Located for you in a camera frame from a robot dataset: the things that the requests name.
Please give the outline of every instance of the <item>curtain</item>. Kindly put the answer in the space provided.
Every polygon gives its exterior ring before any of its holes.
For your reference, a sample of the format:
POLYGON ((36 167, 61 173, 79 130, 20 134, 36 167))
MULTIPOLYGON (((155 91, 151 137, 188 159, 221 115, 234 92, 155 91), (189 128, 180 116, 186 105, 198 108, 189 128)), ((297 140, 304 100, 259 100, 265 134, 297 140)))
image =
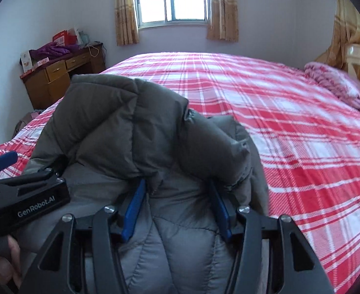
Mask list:
POLYGON ((139 43, 134 0, 116 0, 115 13, 117 45, 139 43))
POLYGON ((207 38, 238 42, 237 0, 211 0, 207 38))
POLYGON ((336 0, 333 40, 317 61, 342 69, 349 44, 360 44, 360 13, 350 0, 336 0))

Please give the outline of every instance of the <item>pink pillow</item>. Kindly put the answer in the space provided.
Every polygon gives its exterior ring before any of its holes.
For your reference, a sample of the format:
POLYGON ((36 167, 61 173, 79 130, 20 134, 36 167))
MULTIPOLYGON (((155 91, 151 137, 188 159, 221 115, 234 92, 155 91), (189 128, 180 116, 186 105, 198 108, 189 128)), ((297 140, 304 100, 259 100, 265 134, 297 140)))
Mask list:
POLYGON ((360 81, 343 70, 326 64, 310 62, 305 65, 305 73, 312 77, 342 102, 360 111, 360 81))

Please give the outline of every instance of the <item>gray puffer jacket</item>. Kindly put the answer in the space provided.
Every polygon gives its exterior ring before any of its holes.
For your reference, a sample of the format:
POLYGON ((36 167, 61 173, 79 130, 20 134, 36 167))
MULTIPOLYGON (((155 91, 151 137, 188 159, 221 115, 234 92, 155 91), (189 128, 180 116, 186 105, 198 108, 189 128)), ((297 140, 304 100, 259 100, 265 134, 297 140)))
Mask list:
POLYGON ((268 212, 267 183, 246 130, 231 116, 205 118, 184 97, 138 78, 73 77, 25 173, 60 154, 70 160, 71 202, 18 231, 24 272, 63 214, 94 214, 130 179, 144 177, 148 195, 119 250, 129 292, 222 294, 235 253, 219 235, 206 180, 268 212))

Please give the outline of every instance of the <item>white wall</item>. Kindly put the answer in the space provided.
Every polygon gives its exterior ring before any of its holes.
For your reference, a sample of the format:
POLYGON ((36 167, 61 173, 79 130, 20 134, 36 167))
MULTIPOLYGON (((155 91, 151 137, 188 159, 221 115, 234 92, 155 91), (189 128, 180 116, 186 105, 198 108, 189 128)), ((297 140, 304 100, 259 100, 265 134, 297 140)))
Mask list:
POLYGON ((32 111, 19 76, 20 54, 51 41, 74 22, 73 0, 3 0, 0 3, 0 143, 11 139, 18 120, 32 111))
POLYGON ((330 45, 335 0, 238 0, 239 42, 206 39, 205 26, 140 30, 140 43, 118 47, 115 0, 3 0, 0 4, 0 143, 32 106, 19 75, 20 53, 73 25, 104 43, 107 67, 136 54, 187 51, 261 58, 303 67, 330 45))

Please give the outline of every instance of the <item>wooden desk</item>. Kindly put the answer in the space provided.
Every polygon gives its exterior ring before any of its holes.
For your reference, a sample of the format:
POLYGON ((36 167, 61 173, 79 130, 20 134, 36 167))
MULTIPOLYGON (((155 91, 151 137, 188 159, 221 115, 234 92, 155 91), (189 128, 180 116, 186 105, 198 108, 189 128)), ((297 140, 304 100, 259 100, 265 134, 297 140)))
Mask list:
POLYGON ((74 74, 98 74, 105 70, 102 44, 68 55, 22 78, 34 109, 47 109, 62 98, 74 74))

